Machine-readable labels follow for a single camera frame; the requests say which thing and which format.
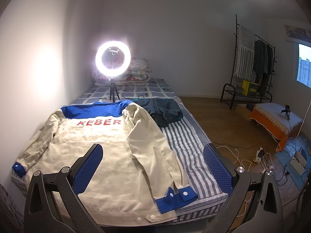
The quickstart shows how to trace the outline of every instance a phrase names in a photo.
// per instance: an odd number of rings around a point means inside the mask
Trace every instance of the blue cuff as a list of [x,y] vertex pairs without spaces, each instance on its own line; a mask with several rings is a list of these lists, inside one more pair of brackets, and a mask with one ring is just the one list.
[[182,208],[194,202],[197,198],[198,195],[190,186],[178,189],[178,194],[175,194],[174,190],[169,187],[166,197],[156,199],[155,202],[160,213],[163,214],[171,210]]
[[25,168],[20,163],[15,162],[12,168],[20,178],[26,174]]

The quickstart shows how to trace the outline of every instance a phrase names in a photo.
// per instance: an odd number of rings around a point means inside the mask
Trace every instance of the blue mat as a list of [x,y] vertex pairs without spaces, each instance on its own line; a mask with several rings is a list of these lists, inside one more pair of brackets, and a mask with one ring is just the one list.
[[[306,182],[307,176],[311,171],[311,156],[308,153],[308,148],[311,148],[311,142],[304,134],[301,133],[296,139],[296,143],[293,138],[289,138],[286,142],[284,150],[275,154],[282,166],[284,167],[286,165],[285,170],[290,172],[290,177],[293,179],[299,190],[302,189],[302,186],[304,185],[304,182]],[[300,152],[307,161],[307,165],[304,168],[305,172],[302,176],[296,171],[291,163],[288,163],[295,155],[296,151]],[[285,181],[286,178],[284,176],[283,180],[280,181],[279,184],[283,184]]]

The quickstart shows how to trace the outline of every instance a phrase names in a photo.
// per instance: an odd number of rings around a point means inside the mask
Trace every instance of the wooden floor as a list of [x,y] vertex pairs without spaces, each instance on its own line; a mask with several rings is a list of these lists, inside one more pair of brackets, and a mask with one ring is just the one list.
[[[277,146],[276,141],[271,137],[265,128],[257,125],[255,121],[247,121],[234,109],[229,110],[229,106],[225,103],[220,103],[219,99],[214,98],[198,98],[198,97],[181,97],[185,107],[192,113],[199,125],[209,136],[210,140],[216,147],[221,146],[223,143],[237,155],[236,148],[239,152],[239,160],[247,159],[252,162],[250,172],[260,173],[263,168],[261,164],[253,162],[256,151],[259,150],[261,144],[267,147],[269,153],[272,155],[272,161],[275,166],[274,176],[276,180],[280,180],[283,174],[283,166],[274,156]],[[222,155],[235,162],[236,158],[226,148],[219,148]],[[243,162],[245,167],[249,166],[248,162]],[[279,187],[282,204],[294,199],[298,196],[298,189],[293,180],[288,177],[288,181]],[[243,214],[245,205],[242,206],[239,215]],[[237,227],[243,217],[235,220],[233,227]]]

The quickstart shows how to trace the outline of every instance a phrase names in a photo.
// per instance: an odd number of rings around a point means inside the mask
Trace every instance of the yellow box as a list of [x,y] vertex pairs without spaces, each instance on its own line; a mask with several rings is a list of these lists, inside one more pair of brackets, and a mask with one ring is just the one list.
[[243,95],[247,96],[256,96],[258,90],[258,84],[249,82],[247,80],[243,80],[242,88],[243,88]]

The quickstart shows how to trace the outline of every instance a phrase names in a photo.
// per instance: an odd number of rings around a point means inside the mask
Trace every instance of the metal bolt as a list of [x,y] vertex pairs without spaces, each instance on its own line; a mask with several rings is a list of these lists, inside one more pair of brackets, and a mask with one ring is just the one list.
[[34,176],[39,176],[40,173],[41,173],[40,171],[35,171],[35,172],[34,172]]
[[244,167],[242,167],[242,166],[238,166],[236,169],[237,169],[237,171],[240,172],[240,173],[245,172],[245,169],[244,169]]
[[68,166],[65,166],[63,169],[62,169],[62,173],[67,173],[69,172],[69,167]]
[[266,174],[268,174],[269,176],[272,176],[273,175],[273,172],[271,170],[267,170],[266,171]]

